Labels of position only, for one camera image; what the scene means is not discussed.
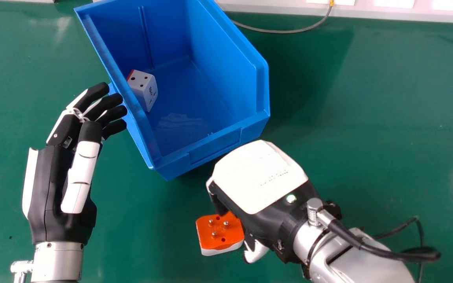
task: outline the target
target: metal cylinder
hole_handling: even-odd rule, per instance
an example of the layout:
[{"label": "metal cylinder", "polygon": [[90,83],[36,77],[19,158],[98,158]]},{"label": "metal cylinder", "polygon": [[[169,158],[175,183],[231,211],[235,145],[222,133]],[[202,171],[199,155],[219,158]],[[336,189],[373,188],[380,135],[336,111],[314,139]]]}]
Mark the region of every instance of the metal cylinder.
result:
[{"label": "metal cylinder", "polygon": [[83,244],[42,242],[34,252],[31,282],[79,281],[83,267]]},{"label": "metal cylinder", "polygon": [[307,201],[307,215],[309,217],[309,224],[312,226],[320,226],[318,221],[317,212],[322,208],[322,200],[317,197]]}]

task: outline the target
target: gray cable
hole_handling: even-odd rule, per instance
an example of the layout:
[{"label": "gray cable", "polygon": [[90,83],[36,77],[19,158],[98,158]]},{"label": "gray cable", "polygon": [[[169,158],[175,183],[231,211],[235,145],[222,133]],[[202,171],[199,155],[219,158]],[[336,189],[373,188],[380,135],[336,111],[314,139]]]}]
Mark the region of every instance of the gray cable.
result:
[{"label": "gray cable", "polygon": [[239,22],[236,22],[234,20],[232,20],[232,22],[234,24],[236,24],[237,26],[239,26],[239,27],[243,27],[243,28],[248,29],[248,30],[257,31],[257,32],[263,32],[263,33],[276,33],[276,34],[300,33],[300,32],[304,32],[304,31],[309,31],[309,30],[315,29],[316,27],[319,27],[322,23],[324,23],[324,21],[326,21],[326,19],[330,15],[332,7],[333,6],[330,6],[328,8],[328,11],[326,12],[326,15],[320,21],[318,21],[317,23],[315,23],[315,24],[313,24],[313,25],[311,25],[309,27],[305,27],[305,28],[301,28],[301,29],[297,29],[297,30],[266,30],[266,29],[259,29],[259,28],[255,28],[255,27],[250,27],[250,26],[241,24]]}]

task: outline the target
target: orange surface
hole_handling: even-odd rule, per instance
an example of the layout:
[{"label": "orange surface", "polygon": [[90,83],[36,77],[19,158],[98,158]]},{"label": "orange surface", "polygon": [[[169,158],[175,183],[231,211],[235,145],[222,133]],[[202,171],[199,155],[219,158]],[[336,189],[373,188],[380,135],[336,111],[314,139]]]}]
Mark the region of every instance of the orange surface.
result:
[{"label": "orange surface", "polygon": [[198,240],[203,249],[223,250],[244,240],[244,231],[241,221],[232,213],[223,216],[206,215],[195,222],[197,225]]}]

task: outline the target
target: robotic arm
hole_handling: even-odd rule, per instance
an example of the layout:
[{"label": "robotic arm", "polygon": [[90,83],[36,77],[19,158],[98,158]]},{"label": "robotic arm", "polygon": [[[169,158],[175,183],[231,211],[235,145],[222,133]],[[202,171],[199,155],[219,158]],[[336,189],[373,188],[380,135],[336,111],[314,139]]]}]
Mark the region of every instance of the robotic arm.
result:
[{"label": "robotic arm", "polygon": [[29,149],[22,211],[34,260],[11,265],[14,283],[73,283],[81,279],[83,249],[95,227],[90,185],[103,141],[126,129],[120,94],[106,83],[87,88],[61,113],[42,150]]},{"label": "robotic arm", "polygon": [[263,140],[222,158],[206,186],[217,213],[240,220],[247,263],[274,251],[302,265],[314,283],[413,283],[403,261],[440,258],[430,247],[391,252],[361,229],[345,228],[338,205],[322,201],[302,168]]}]

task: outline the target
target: white power socket cube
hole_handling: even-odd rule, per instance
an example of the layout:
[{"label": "white power socket cube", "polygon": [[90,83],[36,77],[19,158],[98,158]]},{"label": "white power socket cube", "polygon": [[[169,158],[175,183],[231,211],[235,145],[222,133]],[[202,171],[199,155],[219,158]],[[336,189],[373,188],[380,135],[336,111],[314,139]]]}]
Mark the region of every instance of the white power socket cube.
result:
[{"label": "white power socket cube", "polygon": [[152,74],[132,70],[127,77],[127,82],[135,95],[144,99],[144,111],[149,112],[158,97],[157,80]]}]

